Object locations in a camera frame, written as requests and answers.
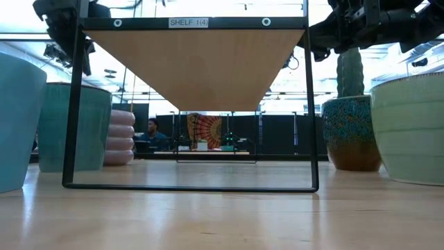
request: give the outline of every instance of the shelf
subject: shelf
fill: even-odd
[[[304,21],[83,19],[83,29],[179,110],[254,111],[304,33]]]

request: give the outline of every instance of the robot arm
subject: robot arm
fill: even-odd
[[[328,0],[333,11],[310,27],[315,61],[350,48],[399,42],[402,52],[444,33],[444,0],[416,12],[422,0]],[[301,40],[298,46],[303,47]]]

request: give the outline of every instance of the cactus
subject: cactus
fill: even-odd
[[[364,73],[358,48],[349,49],[338,57],[338,98],[364,94]]]

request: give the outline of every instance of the ceiling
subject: ceiling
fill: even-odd
[[[46,24],[41,22],[35,15],[32,8],[34,0],[9,1],[8,6],[0,8],[0,33],[21,33],[24,37],[32,37],[31,33],[45,33]],[[168,0],[166,7],[161,1],[143,0],[143,4],[136,10],[112,9],[113,17],[175,17],[175,16],[302,16],[301,4],[303,0],[247,0],[247,1],[219,1],[219,0]],[[100,0],[99,3],[107,6],[130,6],[133,0]],[[323,21],[331,12],[327,0],[310,0],[309,8],[310,24]],[[19,50],[25,51],[40,60],[47,60],[43,56],[46,44],[51,42],[8,42]],[[380,79],[395,72],[389,77],[407,74],[405,64],[402,64],[398,44],[385,44],[361,50],[364,64],[364,75],[366,77],[366,89],[373,86],[373,79]],[[304,51],[295,48],[295,57],[291,67],[297,69],[283,69],[271,85],[272,92],[299,92],[304,93],[305,87],[305,65]],[[444,59],[440,55],[435,55],[435,68],[444,64]],[[335,92],[336,91],[336,60],[337,55],[332,54],[323,62],[313,62],[313,77],[315,92]],[[124,88],[126,93],[124,99],[137,97],[138,99],[161,99],[157,93],[143,81],[138,79],[132,72],[127,70],[118,60],[96,45],[96,52],[90,55],[92,75],[84,80],[93,85],[100,86],[111,92],[116,92]],[[62,68],[56,62],[50,61],[50,65]],[[116,73],[115,78],[105,77],[106,69],[111,69]],[[414,69],[415,74],[420,73],[420,69]]]

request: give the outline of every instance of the man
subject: man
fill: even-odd
[[[139,137],[139,140],[149,142],[150,147],[157,147],[157,151],[168,149],[168,138],[166,135],[158,132],[159,122],[156,118],[148,120],[148,132]]]

